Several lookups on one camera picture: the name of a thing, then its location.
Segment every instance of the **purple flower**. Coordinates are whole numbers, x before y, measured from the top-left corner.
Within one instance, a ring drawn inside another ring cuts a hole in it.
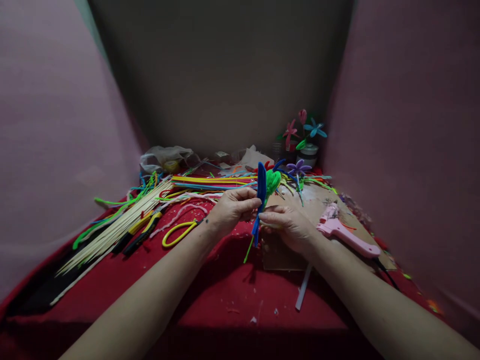
[[[298,162],[296,164],[293,164],[293,163],[288,164],[286,167],[290,169],[290,171],[288,173],[292,176],[296,176],[296,175],[305,176],[305,172],[307,170],[312,169],[311,166],[304,165],[304,160],[303,159],[298,160]]]

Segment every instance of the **gray wall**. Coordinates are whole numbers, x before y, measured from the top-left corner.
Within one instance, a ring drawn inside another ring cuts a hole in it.
[[[121,94],[73,1],[0,1],[0,301],[138,183]]]
[[[324,170],[480,346],[480,3],[359,1]]]
[[[153,145],[270,150],[323,113],[351,18],[342,1],[91,0],[115,77]]]

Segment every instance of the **yellow scissors handle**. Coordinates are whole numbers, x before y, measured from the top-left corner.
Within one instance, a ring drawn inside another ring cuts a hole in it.
[[[165,236],[163,237],[163,240],[161,241],[161,244],[164,248],[171,248],[172,246],[175,246],[176,244],[178,244],[180,242],[180,240],[182,240],[184,237],[186,237],[189,232],[191,232],[193,230],[194,227],[196,227],[198,224],[200,224],[203,220],[200,220],[200,221],[189,221],[189,222],[184,222],[184,223],[181,223],[181,224],[178,224],[178,225],[175,225],[174,227],[172,227],[170,230],[168,230],[168,232],[165,234]],[[188,226],[188,229],[185,230],[183,232],[183,234],[181,234],[179,237],[177,237],[175,240],[173,240],[171,243],[167,243],[167,239],[169,238],[170,234],[173,233],[175,230],[179,229],[179,228],[183,228],[183,227],[186,227]]]

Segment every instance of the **hand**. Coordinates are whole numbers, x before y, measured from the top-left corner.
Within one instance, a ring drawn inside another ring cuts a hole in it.
[[[251,187],[228,190],[223,193],[205,221],[211,223],[220,238],[223,238],[237,226],[239,221],[255,219],[256,210],[261,204],[262,201],[257,197],[257,192]]]
[[[263,231],[268,234],[279,233],[290,249],[302,255],[307,253],[309,244],[319,235],[318,230],[305,216],[288,206],[269,206],[259,217],[266,224],[280,226],[279,229],[262,226]]]

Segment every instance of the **white container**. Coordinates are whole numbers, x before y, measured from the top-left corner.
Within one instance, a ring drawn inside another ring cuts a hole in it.
[[[313,168],[317,163],[318,151],[318,146],[308,143],[296,156],[296,162],[298,163],[300,159],[303,159],[303,165],[309,165]]]

